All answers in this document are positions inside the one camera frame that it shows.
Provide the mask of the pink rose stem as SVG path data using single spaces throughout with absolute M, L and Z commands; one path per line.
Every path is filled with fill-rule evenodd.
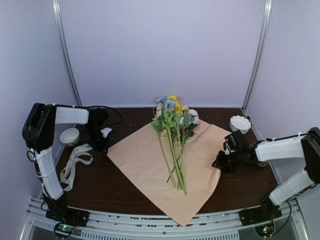
M 184 115 L 184 112 L 189 111 L 192 114 L 191 124 L 188 126 L 180 125 L 180 118 Z M 192 137 L 195 133 L 195 128 L 200 124 L 199 114 L 194 109 L 188 109 L 183 111 L 182 113 L 177 114 L 178 123 L 176 125 L 176 139 L 178 146 L 178 157 L 176 158 L 177 169 L 176 175 L 178 177 L 178 190 L 181 190 L 184 195 L 188 194 L 187 191 L 187 181 L 185 177 L 184 171 L 184 150 L 187 144 L 188 138 Z

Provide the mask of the peach flower stem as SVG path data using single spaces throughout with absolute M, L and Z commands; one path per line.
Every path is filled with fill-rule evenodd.
M 161 134 L 162 134 L 163 130 L 165 129 L 165 127 L 162 124 L 162 120 L 161 120 L 163 107 L 164 107 L 163 103 L 158 103 L 156 105 L 155 109 L 153 110 L 154 118 L 152 119 L 151 126 L 156 131 L 157 140 L 158 140 L 158 143 L 159 143 L 159 146 L 160 146 L 160 150 L 161 150 L 165 165 L 167 167 L 167 170 L 169 172 L 169 177 L 168 177 L 167 182 L 169 180 L 171 180 L 171 183 L 172 183 L 173 187 L 175 188 L 177 186 L 177 183 L 176 183 L 176 181 L 175 181 L 175 179 L 173 177 L 172 170 L 171 170 L 169 162 L 167 160 L 167 156 L 166 156 L 166 153 L 164 151 L 163 143 L 162 143 L 162 139 L 161 139 Z

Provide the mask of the white rose stem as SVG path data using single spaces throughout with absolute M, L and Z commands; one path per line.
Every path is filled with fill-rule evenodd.
M 179 120 L 179 124 L 183 126 L 189 126 L 192 123 L 192 117 L 193 115 L 190 114 L 189 111 L 185 111 Z

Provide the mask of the blue flower stem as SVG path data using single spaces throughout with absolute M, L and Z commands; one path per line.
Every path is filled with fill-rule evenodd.
M 184 195 L 188 194 L 187 183 L 184 171 L 184 147 L 186 144 L 186 131 L 184 126 L 183 106 L 178 101 L 177 95 L 160 96 L 157 100 L 156 111 L 154 115 L 154 129 L 157 133 L 157 139 L 160 150 L 169 173 L 168 179 L 173 187 L 181 190 Z M 161 135 L 166 133 L 168 139 L 173 167 L 165 153 Z

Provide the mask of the pale yellow flower stem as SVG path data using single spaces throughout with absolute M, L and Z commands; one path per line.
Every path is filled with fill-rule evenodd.
M 176 136 L 176 127 L 178 123 L 177 114 L 182 113 L 181 111 L 173 111 L 168 108 L 162 111 L 161 121 L 164 127 L 163 132 L 166 132 L 166 137 L 168 139 L 168 144 L 170 148 L 171 158 L 173 162 L 173 167 L 171 168 L 172 175 L 176 181 L 176 189 L 178 187 L 178 177 L 177 177 L 177 157 L 178 157 L 178 140 Z

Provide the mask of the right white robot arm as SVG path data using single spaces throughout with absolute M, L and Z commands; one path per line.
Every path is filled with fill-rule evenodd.
M 256 210 L 259 220 L 268 220 L 279 205 L 300 192 L 320 183 L 320 129 L 312 127 L 309 131 L 281 138 L 266 138 L 248 143 L 241 131 L 237 130 L 225 138 L 223 150 L 219 151 L 214 168 L 235 172 L 244 163 L 258 164 L 273 160 L 300 158 L 305 166 L 287 181 L 271 190 L 260 201 Z

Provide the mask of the left white patterned bowl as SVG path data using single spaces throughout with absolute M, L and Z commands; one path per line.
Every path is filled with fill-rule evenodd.
M 77 128 L 68 128 L 60 134 L 59 140 L 67 147 L 75 147 L 80 141 L 80 132 Z

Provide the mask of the white patterned mug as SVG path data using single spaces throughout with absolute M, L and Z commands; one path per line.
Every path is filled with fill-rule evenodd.
M 267 161 L 259 161 L 256 163 L 256 165 L 260 168 L 264 168 L 268 165 L 268 162 Z

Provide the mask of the right white scalloped bowl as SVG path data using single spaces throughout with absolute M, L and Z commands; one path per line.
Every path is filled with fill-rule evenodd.
M 229 127 L 233 132 L 240 131 L 244 135 L 252 128 L 252 124 L 244 116 L 234 115 L 229 120 Z

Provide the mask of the white printed ribbon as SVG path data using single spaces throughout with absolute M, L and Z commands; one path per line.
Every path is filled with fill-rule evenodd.
M 82 163 L 88 166 L 93 162 L 94 158 L 89 153 L 91 150 L 93 150 L 93 148 L 87 143 L 77 146 L 72 150 L 66 166 L 59 174 L 60 183 L 65 185 L 65 188 L 63 188 L 64 192 L 69 192 L 73 189 L 77 163 Z

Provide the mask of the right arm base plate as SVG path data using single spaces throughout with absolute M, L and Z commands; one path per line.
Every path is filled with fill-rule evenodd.
M 238 214 L 242 226 L 254 227 L 255 233 L 262 238 L 271 237 L 276 232 L 275 219 L 282 216 L 279 209 L 263 211 L 261 206 L 244 208 Z

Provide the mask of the front aluminium rail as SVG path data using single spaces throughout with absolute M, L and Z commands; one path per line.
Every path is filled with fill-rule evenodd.
M 89 211 L 86 226 L 55 229 L 46 218 L 46 204 L 29 202 L 20 240 L 308 240 L 305 220 L 298 202 L 282 204 L 282 215 L 270 221 L 244 225 L 238 210 L 197 214 L 180 226 L 165 215 L 133 215 Z

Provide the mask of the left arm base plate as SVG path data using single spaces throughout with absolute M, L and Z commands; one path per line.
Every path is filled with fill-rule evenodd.
M 57 222 L 54 224 L 53 233 L 60 239 L 70 237 L 76 227 L 85 227 L 90 215 L 86 210 L 74 208 L 68 208 L 67 210 L 67 214 L 54 213 L 52 210 L 48 210 L 45 214 L 46 218 Z

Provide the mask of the left aluminium frame post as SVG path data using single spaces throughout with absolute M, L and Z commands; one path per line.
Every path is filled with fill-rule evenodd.
M 62 50 L 62 59 L 66 69 L 67 77 L 71 86 L 71 91 L 72 91 L 73 97 L 75 98 L 76 104 L 82 107 L 83 104 L 82 104 L 80 93 L 75 80 L 71 59 L 68 51 L 65 31 L 64 31 L 63 18 L 62 18 L 62 12 L 61 12 L 61 1 L 53 0 L 52 7 L 53 7 L 53 14 L 56 21 L 57 32 L 58 32 L 59 41 L 60 41 L 61 50 Z

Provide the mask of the aluminium frame post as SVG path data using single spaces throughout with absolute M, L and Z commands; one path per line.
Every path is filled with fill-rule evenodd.
M 64 31 L 63 18 L 62 18 L 62 12 L 61 12 L 61 1 L 53 0 L 52 7 L 53 7 L 53 14 L 56 21 L 57 32 L 58 32 L 59 41 L 60 41 L 61 50 L 62 50 L 62 59 L 66 69 L 67 77 L 71 86 L 71 91 L 72 91 L 73 97 L 75 98 L 76 104 L 82 107 L 83 104 L 82 104 L 80 93 L 75 80 L 71 59 L 68 51 L 65 31 Z
M 272 0 L 265 0 L 264 1 L 264 10 L 262 15 L 262 22 L 261 22 L 261 28 L 260 28 L 260 34 L 256 49 L 256 54 L 254 58 L 253 68 L 251 71 L 250 79 L 248 88 L 245 94 L 245 98 L 242 104 L 242 110 L 246 112 L 249 107 L 249 103 L 254 91 L 255 83 L 258 78 L 260 66 L 262 63 L 263 53 L 266 46 L 269 28 L 270 28 L 270 22 L 272 17 L 272 7 L 273 7 L 273 1 Z

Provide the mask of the right aluminium frame post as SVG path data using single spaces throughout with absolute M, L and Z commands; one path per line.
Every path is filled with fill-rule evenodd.
M 264 1 L 264 10 L 262 15 L 262 22 L 261 22 L 261 28 L 260 28 L 260 34 L 256 49 L 256 54 L 254 58 L 253 68 L 251 71 L 250 79 L 248 88 L 245 94 L 245 98 L 242 104 L 242 110 L 246 112 L 249 107 L 249 103 L 254 91 L 255 83 L 258 78 L 260 66 L 262 63 L 263 53 L 266 46 L 269 28 L 270 28 L 270 22 L 272 17 L 272 7 L 273 7 L 273 1 L 272 0 L 265 0 Z

